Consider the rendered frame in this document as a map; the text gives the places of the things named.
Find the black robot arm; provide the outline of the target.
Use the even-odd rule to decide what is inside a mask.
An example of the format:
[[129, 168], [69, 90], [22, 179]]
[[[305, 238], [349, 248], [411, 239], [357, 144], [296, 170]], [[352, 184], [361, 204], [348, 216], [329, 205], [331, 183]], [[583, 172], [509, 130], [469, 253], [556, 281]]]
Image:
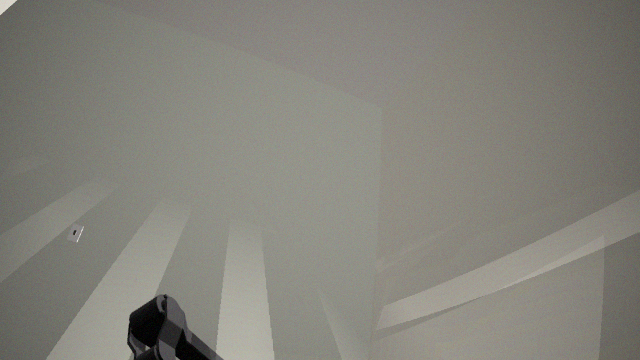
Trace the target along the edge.
[[131, 312], [129, 322], [127, 344], [133, 360], [223, 360], [191, 332], [185, 312], [167, 294]]

